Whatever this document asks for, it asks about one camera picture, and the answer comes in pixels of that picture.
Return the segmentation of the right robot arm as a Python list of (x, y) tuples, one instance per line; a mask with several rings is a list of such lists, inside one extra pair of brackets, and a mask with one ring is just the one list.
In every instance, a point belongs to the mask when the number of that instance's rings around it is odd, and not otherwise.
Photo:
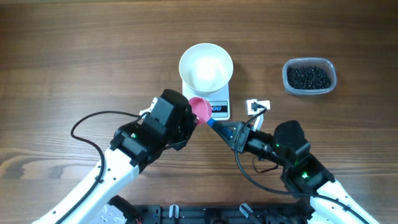
[(310, 153), (310, 143), (298, 121), (286, 121), (273, 134), (248, 123), (209, 120), (208, 125), (238, 156), (245, 152), (260, 161), (282, 167), (284, 194), (299, 199), (298, 213), (305, 223), (376, 223), (349, 196), (334, 175)]

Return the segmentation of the pink scoop blue handle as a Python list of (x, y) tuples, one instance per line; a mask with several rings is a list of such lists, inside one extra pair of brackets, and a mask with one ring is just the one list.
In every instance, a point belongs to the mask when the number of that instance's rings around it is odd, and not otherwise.
[(212, 106), (209, 101), (200, 97), (193, 97), (189, 99), (189, 104), (192, 107), (192, 112), (197, 116), (198, 125), (207, 124), (213, 127), (216, 122), (212, 117)]

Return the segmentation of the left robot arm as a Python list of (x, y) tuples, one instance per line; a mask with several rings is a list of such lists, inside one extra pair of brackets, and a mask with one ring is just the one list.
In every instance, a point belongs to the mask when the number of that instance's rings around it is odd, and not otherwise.
[(104, 223), (111, 221), (106, 206), (164, 150), (181, 150), (197, 126), (188, 100), (166, 89), (150, 111), (115, 132), (109, 147), (89, 174), (37, 223)]

